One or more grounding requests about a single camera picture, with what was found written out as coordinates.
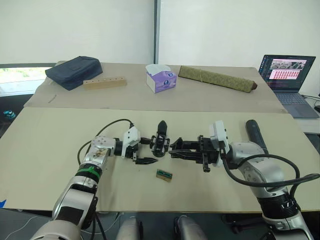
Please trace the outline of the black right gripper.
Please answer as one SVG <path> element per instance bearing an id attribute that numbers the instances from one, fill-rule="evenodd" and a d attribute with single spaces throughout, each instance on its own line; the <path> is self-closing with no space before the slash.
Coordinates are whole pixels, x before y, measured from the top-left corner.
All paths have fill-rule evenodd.
<path id="1" fill-rule="evenodd" d="M 202 169 L 205 173 L 209 173 L 211 168 L 209 165 L 216 164 L 218 161 L 219 152 L 214 148 L 211 139 L 200 135 L 198 140 L 183 140 L 179 137 L 170 146 L 168 153 L 171 158 L 190 160 L 202 164 Z"/>

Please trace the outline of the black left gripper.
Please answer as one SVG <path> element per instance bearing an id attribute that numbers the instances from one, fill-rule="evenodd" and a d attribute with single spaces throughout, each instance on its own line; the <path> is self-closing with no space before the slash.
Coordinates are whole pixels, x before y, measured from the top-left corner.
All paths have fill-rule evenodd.
<path id="1" fill-rule="evenodd" d="M 152 136 L 151 138 L 141 137 L 140 144 L 149 145 L 151 150 L 155 149 L 156 137 Z M 131 159 L 135 162 L 136 165 L 150 165 L 156 163 L 158 160 L 152 157 L 143 157 L 139 158 L 139 143 L 134 146 L 129 145 L 125 151 L 125 157 Z"/>

